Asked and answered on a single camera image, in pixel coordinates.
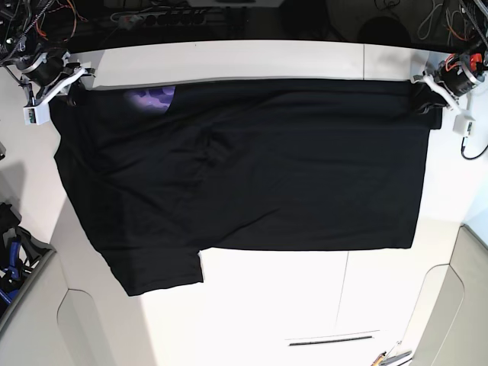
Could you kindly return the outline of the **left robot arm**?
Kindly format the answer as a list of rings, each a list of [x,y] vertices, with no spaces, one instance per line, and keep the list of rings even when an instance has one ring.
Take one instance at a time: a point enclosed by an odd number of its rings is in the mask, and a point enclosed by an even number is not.
[[[434,1],[432,10],[417,28],[418,40],[427,41],[444,25],[447,44],[457,40],[463,47],[438,65],[428,64],[420,75],[413,77],[413,109],[427,114],[433,109],[452,107],[487,80],[487,2],[459,1],[457,9],[449,1]]]

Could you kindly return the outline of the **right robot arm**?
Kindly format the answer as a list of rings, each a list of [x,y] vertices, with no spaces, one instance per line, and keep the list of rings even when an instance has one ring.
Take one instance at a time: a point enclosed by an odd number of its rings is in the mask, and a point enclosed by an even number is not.
[[[59,11],[72,14],[72,29],[66,36],[50,39],[43,29],[46,18]],[[22,88],[27,107],[39,107],[50,97],[76,106],[85,92],[80,80],[93,76],[93,68],[71,63],[66,47],[78,24],[90,20],[81,15],[74,1],[2,1],[1,67]]]

